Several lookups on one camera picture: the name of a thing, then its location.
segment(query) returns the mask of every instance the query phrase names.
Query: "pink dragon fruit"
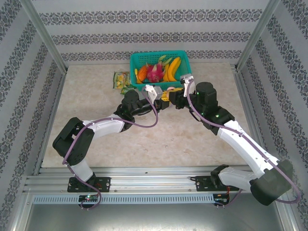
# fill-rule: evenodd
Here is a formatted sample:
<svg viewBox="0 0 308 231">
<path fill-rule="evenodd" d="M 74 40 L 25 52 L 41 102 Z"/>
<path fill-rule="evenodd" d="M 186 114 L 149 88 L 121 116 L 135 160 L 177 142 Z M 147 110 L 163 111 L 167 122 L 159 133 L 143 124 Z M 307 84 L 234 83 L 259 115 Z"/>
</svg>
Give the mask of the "pink dragon fruit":
<svg viewBox="0 0 308 231">
<path fill-rule="evenodd" d="M 163 79 L 164 74 L 165 71 L 163 71 L 162 62 L 160 61 L 154 66 L 149 66 L 146 77 L 151 83 L 158 83 Z"/>
</svg>

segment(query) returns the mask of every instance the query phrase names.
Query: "patterned wallpaper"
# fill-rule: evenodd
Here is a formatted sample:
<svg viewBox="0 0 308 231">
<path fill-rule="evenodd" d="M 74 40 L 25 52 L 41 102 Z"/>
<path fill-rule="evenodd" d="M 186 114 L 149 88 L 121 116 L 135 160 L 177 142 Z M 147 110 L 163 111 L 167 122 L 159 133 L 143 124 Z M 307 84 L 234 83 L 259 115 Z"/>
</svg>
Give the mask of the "patterned wallpaper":
<svg viewBox="0 0 308 231">
<path fill-rule="evenodd" d="M 294 166 L 300 230 L 308 230 L 307 15 L 305 0 L 281 1 L 242 69 L 266 148 Z"/>
<path fill-rule="evenodd" d="M 63 77 L 17 0 L 0 2 L 0 231 L 32 175 Z"/>
<path fill-rule="evenodd" d="M 34 0 L 67 65 L 128 63 L 185 50 L 191 62 L 236 64 L 269 0 Z"/>
</svg>

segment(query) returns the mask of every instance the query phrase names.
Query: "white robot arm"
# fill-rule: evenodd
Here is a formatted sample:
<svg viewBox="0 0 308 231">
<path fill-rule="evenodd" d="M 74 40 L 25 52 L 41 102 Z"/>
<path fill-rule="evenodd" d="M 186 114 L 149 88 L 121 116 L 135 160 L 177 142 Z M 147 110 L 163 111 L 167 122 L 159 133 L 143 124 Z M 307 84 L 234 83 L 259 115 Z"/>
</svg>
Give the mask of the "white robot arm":
<svg viewBox="0 0 308 231">
<path fill-rule="evenodd" d="M 252 169 L 252 172 L 246 172 L 236 170 L 227 165 L 221 165 L 212 171 L 212 183 L 216 187 L 225 185 L 234 186 L 243 190 L 250 190 L 260 203 L 269 205 L 289 190 L 291 185 L 268 163 L 268 161 L 270 160 L 274 163 L 274 165 L 282 170 L 289 178 L 292 178 L 292 165 L 288 161 L 280 162 L 276 157 L 267 153 L 247 135 L 226 109 L 218 106 L 216 90 L 213 88 L 212 84 L 202 82 L 195 87 L 192 84 L 189 85 L 192 79 L 193 77 L 191 75 L 183 76 L 181 82 L 184 85 L 184 89 L 169 92 L 168 99 L 177 109 L 188 108 L 193 115 L 193 111 L 187 100 L 187 95 L 189 94 L 194 108 L 196 108 L 196 110 L 208 121 L 222 125 L 222 127 L 218 128 L 211 126 L 202 121 L 203 125 L 227 142 Z M 157 111 L 168 108 L 169 102 L 160 99 L 162 96 L 160 88 L 148 86 L 146 90 Z M 129 91 L 126 93 L 122 104 L 118 106 L 117 111 L 109 116 L 109 118 L 114 118 L 113 120 L 94 123 L 93 121 L 87 120 L 81 121 L 76 117 L 72 118 L 53 142 L 53 147 L 59 155 L 65 157 L 68 148 L 74 140 L 73 135 L 77 135 L 84 126 L 92 123 L 92 125 L 83 131 L 71 155 L 67 158 L 67 163 L 71 166 L 75 174 L 84 182 L 90 184 L 95 174 L 87 165 L 84 157 L 91 141 L 101 136 L 122 132 L 130 128 L 131 124 L 118 121 L 117 118 L 134 122 L 134 116 L 143 115 L 151 110 L 152 107 L 147 100 L 139 100 L 136 92 Z M 227 128 L 238 131 L 241 135 Z M 247 137 L 264 154 L 266 159 L 263 158 L 243 136 Z"/>
</svg>

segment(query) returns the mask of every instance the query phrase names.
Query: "teal plastic basket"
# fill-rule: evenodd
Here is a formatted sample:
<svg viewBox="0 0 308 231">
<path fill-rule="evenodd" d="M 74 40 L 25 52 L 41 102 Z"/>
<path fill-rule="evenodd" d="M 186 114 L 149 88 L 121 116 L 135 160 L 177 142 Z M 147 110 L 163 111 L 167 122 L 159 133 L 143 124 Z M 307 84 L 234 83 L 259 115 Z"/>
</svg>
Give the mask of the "teal plastic basket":
<svg viewBox="0 0 308 231">
<path fill-rule="evenodd" d="M 142 83 L 137 84 L 136 76 L 135 76 L 135 68 L 139 70 L 144 65 L 151 64 L 155 65 L 158 62 L 158 59 L 166 55 L 164 60 L 169 58 L 181 58 L 181 64 L 178 70 L 175 73 L 176 82 L 166 82 L 166 83 Z M 142 88 L 146 85 L 155 85 L 159 86 L 162 90 L 167 90 L 169 87 L 181 88 L 183 87 L 180 83 L 180 76 L 191 73 L 191 67 L 188 62 L 188 57 L 185 51 L 155 51 L 155 52 L 143 52 L 143 53 L 134 53 L 130 57 L 130 77 L 131 83 L 135 86 L 138 90 L 142 90 Z"/>
</svg>

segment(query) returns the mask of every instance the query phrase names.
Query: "package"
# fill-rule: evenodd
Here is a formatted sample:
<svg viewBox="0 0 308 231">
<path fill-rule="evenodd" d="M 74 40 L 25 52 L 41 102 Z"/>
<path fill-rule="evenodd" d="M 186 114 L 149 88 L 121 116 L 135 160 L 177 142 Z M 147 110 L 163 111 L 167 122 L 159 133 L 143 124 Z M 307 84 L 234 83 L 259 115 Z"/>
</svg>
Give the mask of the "package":
<svg viewBox="0 0 308 231">
<path fill-rule="evenodd" d="M 130 88 L 131 80 L 129 71 L 115 71 L 114 73 L 114 89 Z"/>
</svg>

